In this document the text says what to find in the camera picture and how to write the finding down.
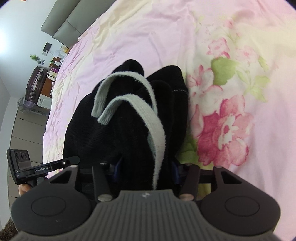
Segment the black pants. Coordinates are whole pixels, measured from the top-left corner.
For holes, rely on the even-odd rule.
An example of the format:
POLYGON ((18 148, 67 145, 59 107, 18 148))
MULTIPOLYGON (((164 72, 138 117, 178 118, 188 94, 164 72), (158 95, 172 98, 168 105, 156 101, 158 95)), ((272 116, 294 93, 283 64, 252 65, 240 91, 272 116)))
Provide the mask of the black pants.
MULTIPOLYGON (((186 135, 188 90, 181 69, 175 65, 161 68, 147 80, 166 136, 158 189, 178 188, 181 177, 176 155, 186 135)), ((63 157, 79 157, 81 167, 101 161, 112 164, 110 181, 119 190, 150 190, 154 161, 144 121, 123 102, 103 126, 91 116, 94 99, 95 94, 90 93, 78 104, 66 130, 63 157)))

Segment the wooden left nightstand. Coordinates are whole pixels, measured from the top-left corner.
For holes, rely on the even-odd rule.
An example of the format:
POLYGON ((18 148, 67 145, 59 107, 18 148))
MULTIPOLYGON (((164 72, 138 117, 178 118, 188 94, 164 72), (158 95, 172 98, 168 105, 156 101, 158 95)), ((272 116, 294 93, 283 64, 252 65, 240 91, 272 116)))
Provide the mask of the wooden left nightstand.
POLYGON ((50 64, 48 67, 49 70, 47 74, 47 79, 51 80, 51 85, 52 85, 49 96, 52 96, 52 89, 55 85, 57 74, 61 68, 62 63, 66 59, 69 51, 70 49, 68 47, 61 46, 60 49, 58 50, 55 50, 55 51, 45 50, 42 53, 42 55, 44 56, 47 56, 48 54, 50 54, 53 57, 52 60, 50 61, 50 64))

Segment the grey upholstered headboard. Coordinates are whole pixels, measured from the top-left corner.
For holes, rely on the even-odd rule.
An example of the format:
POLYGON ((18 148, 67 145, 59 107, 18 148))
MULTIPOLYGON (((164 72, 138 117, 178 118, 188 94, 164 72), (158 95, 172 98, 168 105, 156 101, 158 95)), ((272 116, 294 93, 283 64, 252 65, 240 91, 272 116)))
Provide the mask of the grey upholstered headboard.
POLYGON ((57 0, 41 31, 71 47, 113 3, 110 0, 57 0))

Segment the pink floral duvet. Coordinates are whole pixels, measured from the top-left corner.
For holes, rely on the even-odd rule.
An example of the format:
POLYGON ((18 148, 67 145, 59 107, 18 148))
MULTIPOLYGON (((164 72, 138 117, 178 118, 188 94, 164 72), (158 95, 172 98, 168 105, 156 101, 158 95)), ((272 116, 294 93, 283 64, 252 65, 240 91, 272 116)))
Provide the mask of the pink floral duvet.
POLYGON ((116 1, 55 39, 70 48, 53 89, 43 161, 60 159, 79 101, 114 68, 181 68, 189 133, 178 159, 224 166, 275 198, 275 233, 295 238, 295 8, 287 1, 116 1))

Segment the maroon suitcase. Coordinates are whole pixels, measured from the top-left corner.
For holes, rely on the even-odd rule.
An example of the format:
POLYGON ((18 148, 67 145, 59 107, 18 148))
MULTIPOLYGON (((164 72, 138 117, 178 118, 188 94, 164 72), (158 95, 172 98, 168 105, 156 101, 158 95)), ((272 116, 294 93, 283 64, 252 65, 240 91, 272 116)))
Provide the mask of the maroon suitcase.
POLYGON ((44 87, 48 69, 42 67, 35 67, 27 83, 25 92, 25 100, 34 102, 37 104, 41 95, 41 91, 44 87))

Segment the small green potted plant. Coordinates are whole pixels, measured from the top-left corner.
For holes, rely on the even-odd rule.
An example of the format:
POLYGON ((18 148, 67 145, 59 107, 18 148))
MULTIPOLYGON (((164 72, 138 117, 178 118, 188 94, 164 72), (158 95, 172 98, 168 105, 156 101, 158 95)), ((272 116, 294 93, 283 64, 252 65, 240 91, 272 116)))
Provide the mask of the small green potted plant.
POLYGON ((30 54, 30 59, 37 62, 38 64, 41 64, 42 60, 37 55, 30 54))

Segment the black wall socket panel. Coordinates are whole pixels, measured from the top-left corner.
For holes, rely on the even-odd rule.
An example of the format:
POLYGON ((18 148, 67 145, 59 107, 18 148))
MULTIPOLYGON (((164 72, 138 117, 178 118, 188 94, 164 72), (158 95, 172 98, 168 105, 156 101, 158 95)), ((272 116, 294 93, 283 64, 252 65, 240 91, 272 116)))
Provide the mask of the black wall socket panel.
POLYGON ((46 44, 44 46, 44 49, 43 49, 43 52, 49 53, 51 47, 52 47, 52 44, 46 42, 46 44))

